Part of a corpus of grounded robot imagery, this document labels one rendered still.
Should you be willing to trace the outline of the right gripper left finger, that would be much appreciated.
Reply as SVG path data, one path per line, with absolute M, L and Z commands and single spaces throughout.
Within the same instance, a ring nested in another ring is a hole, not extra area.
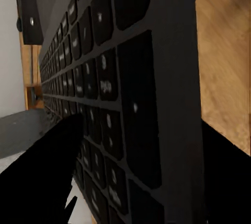
M 67 116 L 0 174 L 0 224 L 62 224 L 83 135 Z

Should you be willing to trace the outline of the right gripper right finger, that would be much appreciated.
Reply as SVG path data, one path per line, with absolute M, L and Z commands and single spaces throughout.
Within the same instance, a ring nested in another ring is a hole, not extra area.
M 208 224 L 251 224 L 251 158 L 202 120 Z

